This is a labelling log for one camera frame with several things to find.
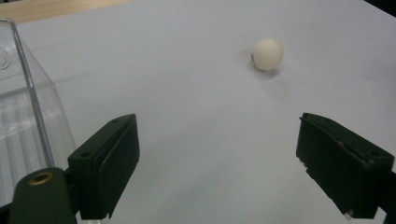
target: clear plastic container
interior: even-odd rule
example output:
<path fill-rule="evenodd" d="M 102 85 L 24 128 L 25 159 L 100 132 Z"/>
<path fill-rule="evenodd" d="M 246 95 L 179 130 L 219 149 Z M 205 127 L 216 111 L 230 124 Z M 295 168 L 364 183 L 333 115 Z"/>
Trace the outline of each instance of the clear plastic container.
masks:
<path fill-rule="evenodd" d="M 25 175 L 65 169 L 75 148 L 54 83 L 22 45 L 15 23 L 0 19 L 0 206 L 12 202 Z"/>

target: screw hole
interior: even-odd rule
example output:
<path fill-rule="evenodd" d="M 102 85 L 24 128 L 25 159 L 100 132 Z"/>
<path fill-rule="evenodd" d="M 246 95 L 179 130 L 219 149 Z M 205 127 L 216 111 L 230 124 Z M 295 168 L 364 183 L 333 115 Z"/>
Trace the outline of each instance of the screw hole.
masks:
<path fill-rule="evenodd" d="M 44 183 L 49 182 L 53 178 L 53 173 L 51 172 L 44 172 L 38 175 L 33 176 L 29 179 L 30 185 L 41 185 Z"/>
<path fill-rule="evenodd" d="M 89 156 L 91 156 L 91 152 L 83 152 L 83 153 L 81 153 L 81 157 L 82 158 L 87 158 Z"/>

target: ball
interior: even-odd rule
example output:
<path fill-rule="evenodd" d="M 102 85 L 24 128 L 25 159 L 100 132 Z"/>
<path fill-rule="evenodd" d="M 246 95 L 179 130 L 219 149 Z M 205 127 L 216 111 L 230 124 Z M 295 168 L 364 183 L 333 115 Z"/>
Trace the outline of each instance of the ball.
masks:
<path fill-rule="evenodd" d="M 264 71 L 273 70 L 279 66 L 283 59 L 283 47 L 275 39 L 259 41 L 253 48 L 251 60 L 254 65 Z"/>

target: ping pong ball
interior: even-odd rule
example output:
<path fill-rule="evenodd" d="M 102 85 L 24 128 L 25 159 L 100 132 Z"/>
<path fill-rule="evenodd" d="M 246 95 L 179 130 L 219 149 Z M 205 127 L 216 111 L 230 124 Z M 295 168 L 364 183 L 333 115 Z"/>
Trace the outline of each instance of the ping pong ball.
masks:
<path fill-rule="evenodd" d="M 275 39 L 264 39 L 259 41 L 253 48 L 251 60 L 260 70 L 272 70 L 282 62 L 283 47 Z"/>

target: white ball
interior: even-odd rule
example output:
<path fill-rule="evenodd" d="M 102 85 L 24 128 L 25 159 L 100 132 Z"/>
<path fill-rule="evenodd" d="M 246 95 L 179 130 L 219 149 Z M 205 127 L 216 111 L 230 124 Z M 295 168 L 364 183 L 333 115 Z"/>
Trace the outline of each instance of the white ball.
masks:
<path fill-rule="evenodd" d="M 282 62 L 283 47 L 275 39 L 264 39 L 259 41 L 253 48 L 251 60 L 260 70 L 272 70 Z"/>

